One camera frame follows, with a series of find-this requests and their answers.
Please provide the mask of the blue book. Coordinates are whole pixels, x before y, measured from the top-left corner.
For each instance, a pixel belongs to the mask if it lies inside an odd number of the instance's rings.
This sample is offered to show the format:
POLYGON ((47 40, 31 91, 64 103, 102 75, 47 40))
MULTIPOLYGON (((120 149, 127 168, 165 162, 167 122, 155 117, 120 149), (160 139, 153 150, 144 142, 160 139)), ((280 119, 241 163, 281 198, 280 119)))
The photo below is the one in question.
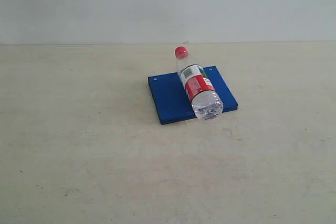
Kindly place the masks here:
MULTIPOLYGON (((216 66, 204 68, 205 73, 224 103, 224 112, 238 109, 238 103, 216 66)), ((148 77, 150 91, 160 124, 170 124, 190 119, 196 115, 176 72, 148 77)))

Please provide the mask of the clear red-capped water bottle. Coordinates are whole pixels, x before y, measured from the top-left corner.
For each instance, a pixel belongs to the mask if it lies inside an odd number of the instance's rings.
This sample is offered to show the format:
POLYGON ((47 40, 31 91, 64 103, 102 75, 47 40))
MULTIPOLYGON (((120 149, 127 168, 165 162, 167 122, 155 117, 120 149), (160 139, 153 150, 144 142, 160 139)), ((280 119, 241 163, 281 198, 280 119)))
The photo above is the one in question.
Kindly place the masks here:
POLYGON ((199 61, 183 47, 175 49, 178 77, 195 116, 211 120, 223 112, 224 104, 199 61))

